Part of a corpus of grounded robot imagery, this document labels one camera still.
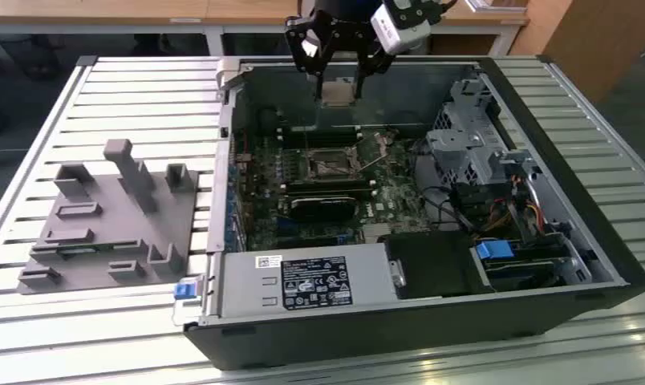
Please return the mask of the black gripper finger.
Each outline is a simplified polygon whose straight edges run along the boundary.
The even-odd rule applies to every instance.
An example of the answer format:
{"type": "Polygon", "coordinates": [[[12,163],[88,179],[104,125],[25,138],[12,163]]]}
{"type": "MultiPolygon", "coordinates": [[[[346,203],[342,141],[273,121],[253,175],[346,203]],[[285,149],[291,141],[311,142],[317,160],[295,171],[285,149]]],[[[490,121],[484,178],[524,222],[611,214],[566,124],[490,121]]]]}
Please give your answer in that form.
{"type": "Polygon", "coordinates": [[[299,72],[316,78],[315,100],[321,99],[323,73],[337,48],[336,19],[329,14],[313,14],[311,17],[288,17],[284,37],[299,72]],[[313,56],[305,53],[303,42],[312,32],[317,40],[313,56]]]}
{"type": "Polygon", "coordinates": [[[374,74],[383,74],[395,56],[383,50],[382,44],[376,40],[376,33],[370,26],[355,32],[352,47],[358,61],[354,79],[354,99],[359,99],[366,78],[374,74]]]}

